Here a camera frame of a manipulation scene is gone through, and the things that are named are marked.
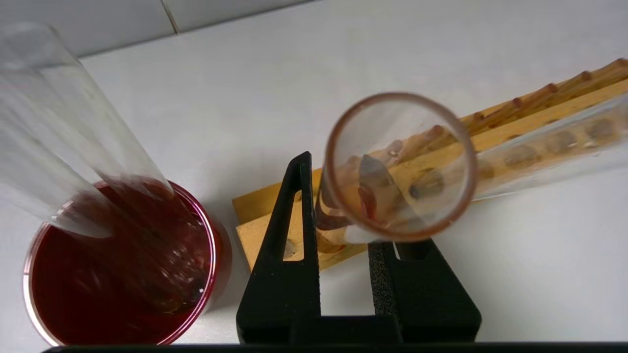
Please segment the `white countertop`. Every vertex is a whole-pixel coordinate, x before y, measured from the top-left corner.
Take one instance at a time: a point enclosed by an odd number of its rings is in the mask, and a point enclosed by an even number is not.
[[[162,172],[236,239],[231,199],[316,168],[335,120],[381,91],[459,115],[628,56],[628,2],[318,1],[86,58]],[[628,339],[627,169],[473,205],[436,237],[483,316],[478,340]],[[38,221],[0,205],[0,346],[46,348],[21,270]],[[179,340],[235,343],[248,273]],[[365,254],[323,271],[323,313],[372,313]]]

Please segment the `red liquid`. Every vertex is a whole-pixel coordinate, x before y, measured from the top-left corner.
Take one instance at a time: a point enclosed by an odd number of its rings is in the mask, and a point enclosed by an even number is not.
[[[189,200],[185,198],[181,200],[189,212],[198,215],[198,209]],[[167,224],[165,219],[161,219],[160,222]],[[177,227],[173,225],[170,230],[176,229]],[[118,230],[110,239],[89,240],[109,241],[104,247],[105,250],[100,250],[97,255],[106,256],[108,250],[116,249],[120,256],[120,264],[135,261],[142,266],[142,256],[146,254],[137,257],[137,254],[133,253],[135,243],[125,239],[131,236],[137,234]],[[156,310],[144,298],[137,296],[137,293],[129,288],[128,283],[123,281],[124,275],[113,271],[121,267],[116,264],[103,266],[102,261],[105,257],[94,258],[92,251],[86,251],[84,242],[79,242],[73,236],[54,227],[47,228],[34,254],[31,270],[31,293],[43,325],[58,340],[72,345],[157,344],[170,343],[176,339],[192,323],[207,301],[216,273],[216,254],[210,249],[217,249],[220,244],[213,244],[219,241],[219,237],[211,238],[208,229],[202,237],[187,232],[174,232],[171,236],[177,240],[175,244],[195,246],[195,254],[204,254],[205,267],[203,277],[200,278],[201,283],[191,284],[200,286],[201,289],[193,303],[189,303],[189,306],[184,305],[173,313],[164,313]],[[155,244],[154,246],[159,248],[171,246],[172,242],[163,241]],[[163,260],[153,259],[157,263]],[[163,295],[160,286],[167,285],[159,280],[147,283],[156,284],[154,290],[157,296]]]

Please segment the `wooden board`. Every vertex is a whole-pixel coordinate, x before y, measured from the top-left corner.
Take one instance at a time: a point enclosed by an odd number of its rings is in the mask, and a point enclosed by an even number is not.
[[[595,106],[601,102],[625,93],[628,93],[628,80],[617,82],[616,84],[598,89],[589,94],[585,94],[581,97],[558,104],[557,106],[544,109],[530,116],[510,122],[509,124],[478,134],[472,137],[472,141],[476,150],[483,151],[488,148],[498,146],[513,136],[523,135],[553,121],[563,119],[575,114],[576,112]],[[491,107],[482,112],[490,113],[498,109],[500,106],[501,105]],[[430,155],[426,155],[418,159],[422,159],[422,163],[424,163],[425,158],[429,160],[434,159]],[[399,167],[408,168],[408,166],[412,164],[414,164],[413,161],[408,161],[399,165]],[[315,195],[318,192],[321,172],[321,169],[316,169],[312,174],[312,185],[314,187]],[[262,239],[266,232],[266,227],[268,226],[268,222],[270,220],[270,213],[273,211],[280,186],[281,183],[273,184],[247,195],[237,197],[232,201],[235,212],[241,222],[241,225],[237,227],[237,233],[242,242],[242,247],[244,248],[250,268],[253,266],[257,258],[257,253],[259,252]],[[294,245],[294,251],[291,256],[286,258],[287,261],[296,261],[302,257],[303,228],[301,226],[301,220],[301,203],[300,201],[297,201],[295,202],[295,206],[293,208],[293,216],[288,234],[291,246]],[[343,250],[333,254],[319,253],[320,269],[330,267],[365,250],[366,246],[358,245],[347,246]]]

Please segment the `dark red liquid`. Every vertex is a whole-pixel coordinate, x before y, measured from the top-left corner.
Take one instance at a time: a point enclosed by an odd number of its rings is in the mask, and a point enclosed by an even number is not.
[[[195,208],[186,197],[180,199],[188,211],[198,215],[198,205]],[[174,236],[188,235],[175,233]],[[33,302],[50,333],[64,344],[72,345],[170,343],[187,329],[207,301],[217,263],[216,254],[209,249],[220,247],[215,243],[220,241],[219,237],[211,238],[208,230],[202,237],[203,244],[194,243],[207,254],[208,270],[201,285],[202,294],[194,305],[164,313],[129,290],[128,284],[121,280],[124,277],[103,266],[102,258],[95,258],[73,236],[48,227],[40,237],[30,273]],[[120,256],[133,259],[132,246],[120,238],[116,245],[121,246]]]

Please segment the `glass test tube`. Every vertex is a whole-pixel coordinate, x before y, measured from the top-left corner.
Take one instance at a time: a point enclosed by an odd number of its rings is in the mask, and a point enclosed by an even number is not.
[[[440,162],[459,168],[461,178],[429,205],[416,202],[399,186],[414,180],[417,170],[399,162],[429,153],[425,146],[445,138],[455,151]],[[406,93],[358,102],[336,123],[327,145],[316,204],[319,251],[333,252],[351,242],[426,239],[465,210],[475,189],[475,170],[470,138],[443,106]],[[374,237],[352,239],[355,233],[347,231],[354,224]]]
[[[58,136],[156,234],[187,232],[190,242],[204,242],[200,224],[52,29],[18,23],[0,30],[0,90],[21,124],[51,149],[49,135]]]

